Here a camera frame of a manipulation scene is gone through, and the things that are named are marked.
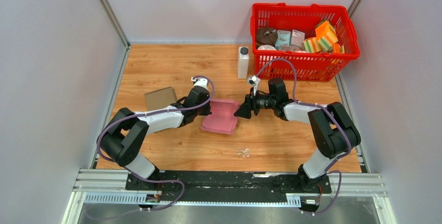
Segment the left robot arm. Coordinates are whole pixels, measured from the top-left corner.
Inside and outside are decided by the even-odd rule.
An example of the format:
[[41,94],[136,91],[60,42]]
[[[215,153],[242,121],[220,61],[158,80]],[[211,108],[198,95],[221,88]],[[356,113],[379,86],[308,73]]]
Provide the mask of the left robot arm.
[[155,111],[136,113],[120,109],[97,140],[97,148],[117,165],[139,177],[147,190],[159,184],[157,167],[140,151],[147,135],[171,128],[180,128],[197,116],[211,114],[210,92],[206,85],[194,85],[188,96]]

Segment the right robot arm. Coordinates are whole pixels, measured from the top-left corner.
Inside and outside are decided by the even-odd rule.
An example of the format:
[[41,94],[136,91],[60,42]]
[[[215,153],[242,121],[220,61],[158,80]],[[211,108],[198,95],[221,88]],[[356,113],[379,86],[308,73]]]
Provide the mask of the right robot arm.
[[250,77],[248,83],[252,88],[234,116],[250,119],[262,109],[271,109],[281,120],[307,123],[312,129],[316,150],[300,165],[295,179],[301,191],[317,189],[337,160],[361,143],[360,133],[342,103],[321,105],[291,99],[281,78],[268,81],[268,92],[258,90],[256,76]]

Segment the brown cardboard box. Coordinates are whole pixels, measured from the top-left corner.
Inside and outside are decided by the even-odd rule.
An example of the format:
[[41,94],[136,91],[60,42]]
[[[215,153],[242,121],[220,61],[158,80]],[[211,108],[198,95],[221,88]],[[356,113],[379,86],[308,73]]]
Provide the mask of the brown cardboard box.
[[144,95],[148,111],[158,110],[169,106],[177,101],[175,90],[169,86]]

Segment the pink paper box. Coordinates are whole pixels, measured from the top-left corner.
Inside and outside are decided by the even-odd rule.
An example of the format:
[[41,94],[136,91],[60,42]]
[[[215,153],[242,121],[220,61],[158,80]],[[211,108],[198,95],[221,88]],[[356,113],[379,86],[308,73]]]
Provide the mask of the pink paper box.
[[227,99],[211,99],[211,114],[205,116],[200,129],[219,134],[233,134],[238,123],[234,113],[239,109],[237,101]]

